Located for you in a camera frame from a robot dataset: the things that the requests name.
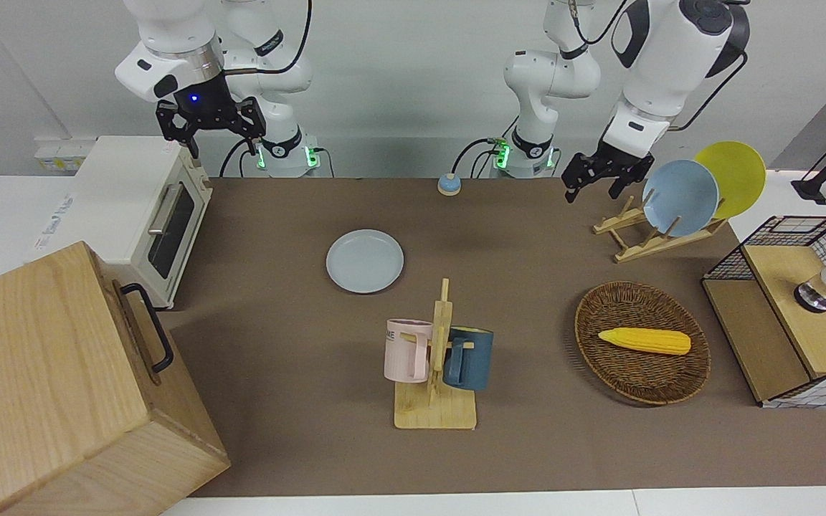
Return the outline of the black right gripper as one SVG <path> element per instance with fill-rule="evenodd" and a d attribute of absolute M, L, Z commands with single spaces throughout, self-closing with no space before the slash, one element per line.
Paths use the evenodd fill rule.
<path fill-rule="evenodd" d="M 266 134 L 265 116 L 256 99 L 243 99 L 238 111 L 223 73 L 201 84 L 170 92 L 170 87 L 175 85 L 177 81 L 170 75 L 157 84 L 157 91 L 167 94 L 157 104 L 157 122 L 164 140 L 176 141 L 198 160 L 198 144 L 194 140 L 198 130 L 234 131 L 239 127 L 249 153 L 256 156 L 257 140 Z"/>

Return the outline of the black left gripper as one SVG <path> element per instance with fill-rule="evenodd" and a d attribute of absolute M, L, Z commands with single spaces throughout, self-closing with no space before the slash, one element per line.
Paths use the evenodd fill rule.
<path fill-rule="evenodd" d="M 600 140 L 590 156 L 575 153 L 571 157 L 561 174 L 565 185 L 564 197 L 568 203 L 573 203 L 584 186 L 599 179 L 613 178 L 607 193 L 611 199 L 618 199 L 627 186 L 645 179 L 654 162 L 652 153 L 637 157 Z"/>

